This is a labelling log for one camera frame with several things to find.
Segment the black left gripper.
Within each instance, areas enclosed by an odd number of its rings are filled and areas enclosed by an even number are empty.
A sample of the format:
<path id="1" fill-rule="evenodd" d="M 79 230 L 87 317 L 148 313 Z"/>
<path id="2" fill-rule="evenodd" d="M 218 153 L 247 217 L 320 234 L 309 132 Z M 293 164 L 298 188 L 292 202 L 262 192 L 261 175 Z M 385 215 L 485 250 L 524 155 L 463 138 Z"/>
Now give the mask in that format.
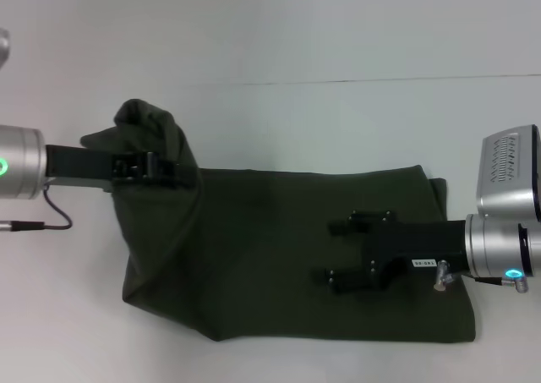
<path id="1" fill-rule="evenodd" d="M 196 175 L 195 167 L 162 159 L 155 152 L 117 154 L 60 145 L 46 146 L 46 180 L 47 184 L 55 186 L 111 192 L 116 185 L 146 180 L 155 186 L 193 189 L 198 182 Z"/>

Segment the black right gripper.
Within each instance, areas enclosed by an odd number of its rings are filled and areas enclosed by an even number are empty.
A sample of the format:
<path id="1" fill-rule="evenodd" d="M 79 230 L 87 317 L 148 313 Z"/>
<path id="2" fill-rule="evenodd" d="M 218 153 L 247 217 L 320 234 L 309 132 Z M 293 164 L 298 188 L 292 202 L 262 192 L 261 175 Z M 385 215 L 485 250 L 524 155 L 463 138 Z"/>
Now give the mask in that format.
<path id="1" fill-rule="evenodd" d="M 332 236 L 366 233 L 362 266 L 316 268 L 311 280 L 334 294 L 376 292 L 403 272 L 427 271 L 444 261 L 449 272 L 467 272 L 465 221 L 402 223 L 393 211 L 353 211 L 328 222 Z"/>

